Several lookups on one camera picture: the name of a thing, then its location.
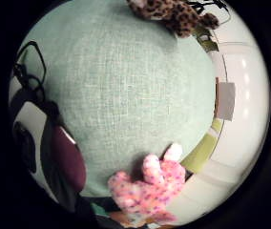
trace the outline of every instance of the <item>spotted brown fabric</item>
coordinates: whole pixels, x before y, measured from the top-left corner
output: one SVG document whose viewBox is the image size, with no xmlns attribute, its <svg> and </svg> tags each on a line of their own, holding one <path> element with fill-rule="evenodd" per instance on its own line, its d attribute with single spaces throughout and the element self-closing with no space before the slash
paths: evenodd
<svg viewBox="0 0 271 229">
<path fill-rule="evenodd" d="M 160 20 L 179 37 L 188 37 L 197 25 L 216 29 L 219 20 L 212 13 L 203 16 L 180 0 L 127 0 L 132 11 L 145 19 Z"/>
</svg>

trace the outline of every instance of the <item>black border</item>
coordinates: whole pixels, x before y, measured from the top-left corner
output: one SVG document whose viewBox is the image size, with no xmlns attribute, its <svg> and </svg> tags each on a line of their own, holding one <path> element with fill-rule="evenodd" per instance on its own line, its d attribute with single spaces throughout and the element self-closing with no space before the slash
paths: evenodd
<svg viewBox="0 0 271 229">
<path fill-rule="evenodd" d="M 31 26 L 62 2 L 0 1 L 0 228 L 93 228 L 89 220 L 67 213 L 35 185 L 10 134 L 8 79 L 17 50 Z M 255 35 L 271 84 L 271 2 L 227 2 Z M 259 227 L 271 228 L 271 122 L 261 157 L 238 191 L 212 213 L 181 228 Z"/>
</svg>

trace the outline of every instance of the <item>speckled pink fabric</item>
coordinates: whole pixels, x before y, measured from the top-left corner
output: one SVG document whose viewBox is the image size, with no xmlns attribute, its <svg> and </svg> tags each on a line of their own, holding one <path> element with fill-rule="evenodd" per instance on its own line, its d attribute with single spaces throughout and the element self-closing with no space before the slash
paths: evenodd
<svg viewBox="0 0 271 229">
<path fill-rule="evenodd" d="M 181 146 L 174 143 L 161 161 L 147 155 L 142 165 L 143 181 L 131 182 L 124 171 L 110 177 L 108 186 L 113 199 L 131 221 L 151 218 L 163 225 L 176 219 L 165 208 L 185 183 L 185 169 L 177 162 L 181 154 Z"/>
</svg>

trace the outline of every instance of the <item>plush toy paw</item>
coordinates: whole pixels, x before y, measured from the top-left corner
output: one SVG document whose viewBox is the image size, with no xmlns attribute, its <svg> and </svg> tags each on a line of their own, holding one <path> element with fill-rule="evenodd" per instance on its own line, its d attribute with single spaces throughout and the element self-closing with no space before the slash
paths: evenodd
<svg viewBox="0 0 271 229">
<path fill-rule="evenodd" d="M 142 165 L 143 181 L 131 182 L 124 171 L 110 177 L 108 186 L 112 197 L 130 222 L 139 224 L 145 219 L 154 219 L 163 225 L 176 219 L 166 211 L 166 206 L 185 183 L 185 169 L 177 162 L 181 154 L 181 146 L 174 143 L 163 160 L 147 155 Z"/>
<path fill-rule="evenodd" d="M 219 20 L 212 13 L 203 16 L 183 0 L 127 0 L 132 11 L 145 19 L 160 20 L 179 37 L 188 37 L 197 25 L 216 29 Z"/>
</svg>

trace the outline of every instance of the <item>green fabric cushion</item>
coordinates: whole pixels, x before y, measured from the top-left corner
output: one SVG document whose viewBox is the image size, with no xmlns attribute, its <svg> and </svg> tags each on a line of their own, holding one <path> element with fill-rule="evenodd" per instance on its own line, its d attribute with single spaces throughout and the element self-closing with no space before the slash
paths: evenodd
<svg viewBox="0 0 271 229">
<path fill-rule="evenodd" d="M 24 42 L 45 57 L 57 102 L 86 161 L 81 195 L 106 197 L 107 179 L 172 142 L 185 158 L 211 126 L 215 72 L 195 38 L 135 17 L 124 0 L 73 0 L 45 15 Z M 25 59 L 41 73 L 37 55 Z"/>
</svg>

